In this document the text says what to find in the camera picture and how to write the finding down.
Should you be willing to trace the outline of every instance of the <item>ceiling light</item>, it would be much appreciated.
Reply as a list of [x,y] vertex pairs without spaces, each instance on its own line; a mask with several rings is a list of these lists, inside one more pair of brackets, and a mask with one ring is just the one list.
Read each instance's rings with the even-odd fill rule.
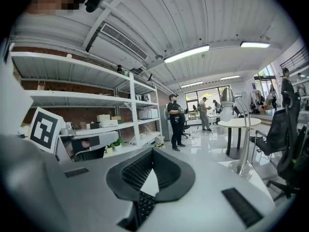
[[233,76],[227,76],[227,77],[221,77],[220,80],[226,80],[226,79],[232,79],[232,78],[238,78],[240,75],[233,75]]
[[183,85],[182,88],[184,88],[184,87],[190,87],[190,86],[194,86],[194,85],[198,85],[198,84],[202,84],[202,83],[203,83],[203,81],[197,82],[197,83],[186,84],[186,85]]
[[199,46],[199,47],[195,47],[195,48],[191,48],[191,49],[182,51],[182,52],[177,53],[175,55],[172,55],[170,57],[167,57],[167,58],[164,59],[164,62],[166,64],[169,64],[169,63],[172,63],[173,61],[179,60],[181,58],[188,57],[188,56],[191,56],[191,55],[196,54],[196,53],[207,52],[207,51],[209,51],[209,45],[202,45],[202,46]]
[[270,46],[270,43],[265,42],[252,42],[252,41],[243,41],[240,43],[240,47],[259,47],[267,48]]

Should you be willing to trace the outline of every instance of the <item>man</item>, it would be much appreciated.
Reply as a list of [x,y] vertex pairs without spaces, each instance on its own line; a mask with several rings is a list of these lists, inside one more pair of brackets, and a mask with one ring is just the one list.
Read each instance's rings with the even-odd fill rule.
[[170,103],[168,104],[168,112],[170,114],[169,118],[173,129],[172,149],[180,151],[180,149],[177,146],[185,147],[185,145],[182,144],[182,135],[183,135],[183,126],[185,123],[184,114],[188,113],[188,108],[186,110],[182,109],[177,104],[177,97],[174,94],[169,96],[169,100]]
[[207,117],[207,110],[210,110],[211,107],[210,106],[206,107],[205,105],[206,100],[207,98],[203,97],[203,99],[199,103],[199,107],[200,107],[199,115],[202,120],[202,131],[211,131],[211,129],[209,128],[209,121]]
[[290,72],[288,68],[283,68],[283,79],[282,79],[282,86],[281,86],[281,95],[282,95],[282,106],[285,107],[286,105],[290,104],[289,96],[286,92],[290,95],[294,94],[294,88],[289,80]]
[[[303,79],[304,78],[303,78],[302,74],[300,72],[297,73],[296,82],[300,82]],[[299,93],[300,96],[304,96],[306,94],[306,88],[305,88],[305,85],[303,83],[298,84],[296,87],[297,87],[297,92]]]

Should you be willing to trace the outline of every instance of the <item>floor lamp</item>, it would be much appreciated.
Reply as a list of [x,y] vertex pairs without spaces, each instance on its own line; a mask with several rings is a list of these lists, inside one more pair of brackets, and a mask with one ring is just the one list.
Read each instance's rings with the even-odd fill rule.
[[[249,110],[246,106],[246,104],[240,99],[242,95],[236,95],[234,96],[233,91],[226,87],[223,92],[222,96],[220,98],[221,105],[223,106],[223,110],[220,114],[220,119],[222,121],[228,122],[232,118],[232,107],[235,103],[235,101],[239,104],[243,114],[244,114],[244,120],[245,120],[245,139],[243,142],[243,148],[242,152],[240,155],[239,160],[235,160],[229,164],[229,168],[232,169],[235,173],[245,177],[246,179],[249,179],[252,174],[253,174],[253,167],[251,165],[247,165],[247,160],[248,160],[248,154],[249,154],[249,137],[250,137],[250,130],[251,128],[251,121],[250,121],[250,115],[249,115]],[[245,110],[243,109],[242,105],[240,102],[243,104],[245,109],[248,112],[248,121],[249,121],[249,126],[247,126],[247,119],[245,115]]]

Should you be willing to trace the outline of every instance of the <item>air conditioning vent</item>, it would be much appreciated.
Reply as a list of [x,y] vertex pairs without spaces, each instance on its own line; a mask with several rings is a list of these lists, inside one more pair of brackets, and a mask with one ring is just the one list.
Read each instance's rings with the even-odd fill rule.
[[140,49],[133,41],[131,41],[127,36],[123,35],[118,30],[114,29],[112,26],[105,23],[100,30],[100,32],[108,35],[109,37],[113,38],[114,40],[118,41],[122,45],[124,45],[126,48],[130,49],[132,52],[134,52],[136,55],[138,55],[143,60],[146,60],[148,55]]

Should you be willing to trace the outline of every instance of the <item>round white table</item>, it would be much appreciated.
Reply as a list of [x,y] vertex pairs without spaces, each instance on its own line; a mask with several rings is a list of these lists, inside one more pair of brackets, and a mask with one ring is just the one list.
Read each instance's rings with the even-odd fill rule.
[[[251,127],[261,124],[261,120],[258,118],[250,118]],[[247,126],[249,126],[249,120],[246,118]],[[232,159],[238,160],[240,158],[240,140],[241,140],[241,128],[245,127],[244,118],[233,118],[228,122],[219,121],[218,125],[222,127],[228,127],[228,138],[227,138],[227,150],[226,155]],[[232,128],[238,128],[238,141],[237,147],[231,148]]]

